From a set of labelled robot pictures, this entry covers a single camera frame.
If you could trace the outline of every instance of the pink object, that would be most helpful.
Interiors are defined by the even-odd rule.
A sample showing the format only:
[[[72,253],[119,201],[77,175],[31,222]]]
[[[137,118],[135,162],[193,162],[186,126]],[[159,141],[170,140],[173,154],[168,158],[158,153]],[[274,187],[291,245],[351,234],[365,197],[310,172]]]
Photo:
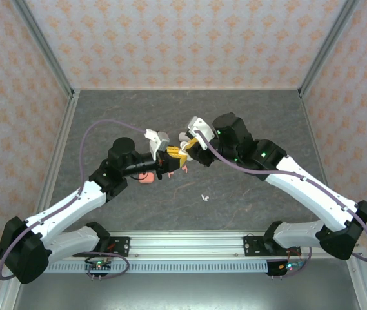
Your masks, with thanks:
[[[140,184],[152,184],[155,181],[155,175],[151,172],[139,174]]]

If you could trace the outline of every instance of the patterned wallpaper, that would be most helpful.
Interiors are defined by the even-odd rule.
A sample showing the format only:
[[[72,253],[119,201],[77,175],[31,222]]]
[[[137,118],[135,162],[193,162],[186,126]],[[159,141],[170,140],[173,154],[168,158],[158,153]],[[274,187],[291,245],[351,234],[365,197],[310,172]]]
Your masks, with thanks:
[[[337,192],[367,200],[367,0],[305,98],[326,175]],[[362,242],[367,247],[367,239]]]
[[[297,88],[345,0],[28,0],[74,88]]]
[[[34,211],[66,104],[11,3],[0,0],[0,237]]]

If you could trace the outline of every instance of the gray floor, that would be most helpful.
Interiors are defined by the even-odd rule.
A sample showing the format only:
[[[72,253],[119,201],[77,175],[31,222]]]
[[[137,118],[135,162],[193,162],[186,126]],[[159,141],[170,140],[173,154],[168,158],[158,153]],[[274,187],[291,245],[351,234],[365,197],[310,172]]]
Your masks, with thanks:
[[[16,310],[357,310],[346,263],[312,260],[301,274],[271,281],[263,273],[43,274],[22,285]]]
[[[99,119],[118,119],[142,129],[162,130],[177,143],[193,116],[210,125],[219,115],[234,112],[257,139],[279,144],[309,173],[321,178],[304,111],[294,90],[130,90],[82,91],[55,185],[52,203],[79,186],[78,154],[85,130]],[[118,125],[101,125],[89,135],[84,163],[90,175],[107,157],[115,139],[128,136],[139,152],[148,152],[141,133]],[[98,221],[109,231],[132,229],[265,230],[274,220],[306,222],[316,217],[284,192],[215,162],[205,168],[188,163],[151,185],[128,180],[128,188],[105,206],[76,222],[77,229]],[[209,196],[208,202],[201,194]]]

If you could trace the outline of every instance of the orange patterned wall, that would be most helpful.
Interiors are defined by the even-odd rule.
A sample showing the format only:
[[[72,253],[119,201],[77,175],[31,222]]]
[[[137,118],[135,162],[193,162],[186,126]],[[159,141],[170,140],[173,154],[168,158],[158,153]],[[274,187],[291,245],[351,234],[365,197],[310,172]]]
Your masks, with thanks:
[[[29,0],[75,88],[297,88],[345,0]]]
[[[367,200],[367,0],[359,4],[305,103],[332,187],[355,201]]]
[[[0,0],[0,237],[34,211],[66,104],[9,0]]]

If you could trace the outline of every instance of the enclosure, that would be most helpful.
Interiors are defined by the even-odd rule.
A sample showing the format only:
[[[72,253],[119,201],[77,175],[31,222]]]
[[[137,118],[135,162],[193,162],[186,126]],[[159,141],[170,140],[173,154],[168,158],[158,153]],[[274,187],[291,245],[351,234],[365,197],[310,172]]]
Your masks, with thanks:
[[[254,139],[280,145],[335,192],[367,201],[367,0],[0,0],[0,237],[10,218],[43,212],[79,187],[81,140],[96,121],[164,131],[178,145],[192,117],[211,125],[228,112],[244,120]],[[84,144],[87,176],[123,136],[148,152],[141,133],[102,124]],[[227,165],[186,166],[152,184],[128,180],[118,197],[68,230],[96,221],[136,240],[190,236],[202,248],[201,238],[210,234],[231,240],[264,232],[277,220],[317,219],[285,192]],[[367,256],[364,235],[357,252]],[[301,279],[290,280],[311,296],[298,309],[322,306],[313,294],[320,287],[330,309],[367,309],[367,263],[318,252],[315,258]],[[0,309],[86,309],[109,292],[118,304],[109,299],[99,307],[277,309],[265,292],[285,293],[282,283],[262,274],[125,278],[122,289],[120,278],[102,287],[87,279],[80,284],[78,274],[44,274],[27,285],[0,282]],[[144,292],[150,281],[155,285]],[[174,295],[173,287],[183,291],[194,283],[192,303]],[[228,294],[223,283],[237,285]],[[93,298],[67,297],[73,285]],[[245,298],[246,285],[260,289]],[[130,291],[146,302],[163,291],[169,299],[149,308],[131,304]],[[210,303],[214,291],[224,297]],[[282,294],[286,303],[295,297]],[[228,304],[231,298],[238,303]]]

